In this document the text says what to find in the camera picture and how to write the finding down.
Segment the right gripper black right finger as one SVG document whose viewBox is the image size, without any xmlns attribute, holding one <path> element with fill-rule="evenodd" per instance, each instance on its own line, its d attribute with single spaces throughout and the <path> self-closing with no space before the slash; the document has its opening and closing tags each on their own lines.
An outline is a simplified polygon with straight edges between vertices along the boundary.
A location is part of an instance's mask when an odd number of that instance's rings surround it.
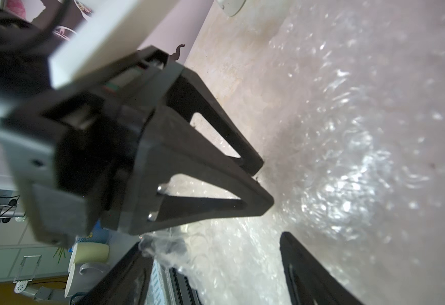
<svg viewBox="0 0 445 305">
<path fill-rule="evenodd" d="M 293 305 L 362 305 L 290 232 L 282 233 L 280 252 Z"/>
</svg>

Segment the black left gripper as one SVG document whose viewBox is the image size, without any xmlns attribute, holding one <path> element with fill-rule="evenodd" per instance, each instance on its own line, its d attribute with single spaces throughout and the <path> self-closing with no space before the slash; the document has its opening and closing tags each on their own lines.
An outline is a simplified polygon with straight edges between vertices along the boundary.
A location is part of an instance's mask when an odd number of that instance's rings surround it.
<svg viewBox="0 0 445 305">
<path fill-rule="evenodd" d="M 69 247 L 124 194 L 139 143 L 184 67 L 155 47 L 16 106 L 0 143 L 40 242 Z"/>
</svg>

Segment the clear bubble wrap sheet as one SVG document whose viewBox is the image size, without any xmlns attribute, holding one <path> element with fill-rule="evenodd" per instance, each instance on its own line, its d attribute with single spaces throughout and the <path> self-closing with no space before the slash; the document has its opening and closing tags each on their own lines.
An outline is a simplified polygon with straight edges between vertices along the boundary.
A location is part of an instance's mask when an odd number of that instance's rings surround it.
<svg viewBox="0 0 445 305">
<path fill-rule="evenodd" d="M 288 231 L 364 304 L 445 304 L 445 1 L 213 4 L 185 64 L 275 203 L 151 233 L 147 254 L 205 304 L 288 304 Z"/>
</svg>

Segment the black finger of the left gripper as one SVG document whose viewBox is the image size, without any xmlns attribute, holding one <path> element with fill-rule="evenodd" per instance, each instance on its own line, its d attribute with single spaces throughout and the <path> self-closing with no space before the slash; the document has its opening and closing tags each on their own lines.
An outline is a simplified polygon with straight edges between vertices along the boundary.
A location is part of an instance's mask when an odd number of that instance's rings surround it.
<svg viewBox="0 0 445 305">
<path fill-rule="evenodd" d="M 166 105 L 108 111 L 106 137 L 118 168 L 104 227 L 142 235 L 207 219 L 265 214 L 274 200 L 254 179 L 262 159 L 225 117 L 216 122 L 238 157 L 225 155 L 189 118 Z"/>
<path fill-rule="evenodd" d="M 263 167 L 262 157 L 232 122 L 196 72 L 187 68 L 182 70 L 172 88 L 167 105 L 188 122 L 196 113 L 204 117 L 239 154 L 239 157 L 232 157 L 232 160 L 249 175 L 256 175 Z"/>
</svg>

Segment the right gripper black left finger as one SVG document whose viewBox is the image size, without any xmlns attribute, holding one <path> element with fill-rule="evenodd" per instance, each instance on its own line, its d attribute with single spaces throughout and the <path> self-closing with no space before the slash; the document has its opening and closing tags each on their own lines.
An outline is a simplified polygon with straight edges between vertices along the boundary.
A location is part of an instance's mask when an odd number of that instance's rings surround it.
<svg viewBox="0 0 445 305">
<path fill-rule="evenodd" d="M 144 305 L 150 284 L 153 259 L 136 243 L 111 271 L 82 297 L 78 304 Z"/>
</svg>

